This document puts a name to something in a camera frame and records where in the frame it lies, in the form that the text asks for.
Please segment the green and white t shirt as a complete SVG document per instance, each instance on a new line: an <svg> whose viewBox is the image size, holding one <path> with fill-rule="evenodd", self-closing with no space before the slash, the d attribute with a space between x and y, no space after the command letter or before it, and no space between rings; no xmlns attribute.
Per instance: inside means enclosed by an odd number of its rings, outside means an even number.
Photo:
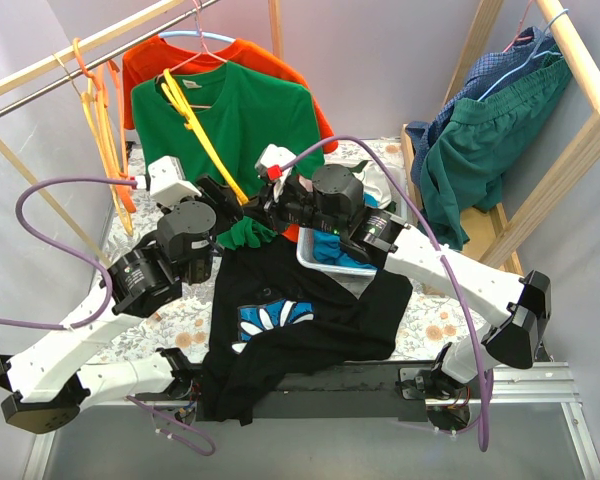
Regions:
<svg viewBox="0 0 600 480"><path fill-rule="evenodd" d="M366 205L387 209L394 201L392 185L385 172L373 161L361 161L347 169L362 183Z"/></svg>

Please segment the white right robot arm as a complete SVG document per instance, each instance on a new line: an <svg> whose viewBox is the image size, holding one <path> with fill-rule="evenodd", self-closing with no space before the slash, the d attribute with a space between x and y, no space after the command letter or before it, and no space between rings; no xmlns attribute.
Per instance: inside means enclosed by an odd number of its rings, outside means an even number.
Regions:
<svg viewBox="0 0 600 480"><path fill-rule="evenodd" d="M320 167L310 190L278 165L257 171L265 183L259 198L272 225L293 223L336 235L353 259L453 296L465 311L484 319L482 330L445 345L437 355L424 379L432 394L455 397L498 365L533 366L551 315L546 275L516 275L434 245L406 219L368 205L362 183L343 166Z"/></svg>

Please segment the blue t shirt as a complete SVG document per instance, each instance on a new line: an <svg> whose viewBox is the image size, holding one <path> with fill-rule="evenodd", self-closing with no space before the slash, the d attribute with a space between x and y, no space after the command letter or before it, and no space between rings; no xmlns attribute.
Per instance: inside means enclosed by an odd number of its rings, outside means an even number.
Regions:
<svg viewBox="0 0 600 480"><path fill-rule="evenodd" d="M364 264L354 260L340 247L338 235L313 231L313 256L321 264L338 267L374 270L370 264Z"/></svg>

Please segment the black t shirt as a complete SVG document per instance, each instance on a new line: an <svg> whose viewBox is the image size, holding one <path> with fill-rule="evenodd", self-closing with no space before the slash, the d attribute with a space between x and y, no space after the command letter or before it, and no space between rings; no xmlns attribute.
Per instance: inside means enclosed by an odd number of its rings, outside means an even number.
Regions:
<svg viewBox="0 0 600 480"><path fill-rule="evenodd" d="M248 424L253 407L287 374L388 359L412 292L408 278L378 271L354 295L302 267L284 238L226 251L202 361L206 417Z"/></svg>

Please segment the dark yellow plastic hanger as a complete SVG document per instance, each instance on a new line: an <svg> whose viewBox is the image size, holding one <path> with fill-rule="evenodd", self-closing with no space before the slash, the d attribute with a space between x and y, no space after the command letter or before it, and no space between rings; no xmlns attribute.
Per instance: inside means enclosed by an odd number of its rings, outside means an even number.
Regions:
<svg viewBox="0 0 600 480"><path fill-rule="evenodd" d="M179 84L168 69L163 71L163 78L164 80L161 83L161 89L163 93L174 109L184 118L185 127L194 133L213 165L236 195L239 205L245 205L248 202L248 197L220 159L198 117L196 116L193 107L188 103Z"/></svg>

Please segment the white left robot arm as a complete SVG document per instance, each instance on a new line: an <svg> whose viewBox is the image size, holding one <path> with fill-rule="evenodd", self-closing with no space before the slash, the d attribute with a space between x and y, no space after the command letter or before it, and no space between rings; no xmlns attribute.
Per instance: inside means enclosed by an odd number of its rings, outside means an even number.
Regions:
<svg viewBox="0 0 600 480"><path fill-rule="evenodd" d="M60 324L16 355L0 355L1 403L7 424L52 432L98 403L128 395L188 396L198 371L178 348L134 361L91 358L126 330L181 298L184 285L211 276L218 233L242 217L234 192L207 175L195 183L154 180L163 215L156 228L106 269L101 282Z"/></svg>

